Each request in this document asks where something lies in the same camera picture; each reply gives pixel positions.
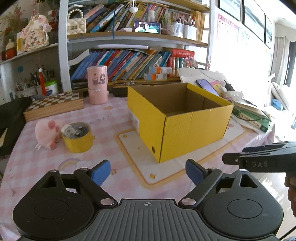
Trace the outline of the person's right hand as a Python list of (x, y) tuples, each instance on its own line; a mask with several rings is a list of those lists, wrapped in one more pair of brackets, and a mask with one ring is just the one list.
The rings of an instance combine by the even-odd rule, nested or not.
[(291, 209), (293, 211), (293, 216), (296, 217), (296, 183), (295, 177), (286, 175), (285, 186), (288, 188), (287, 197), (290, 201)]

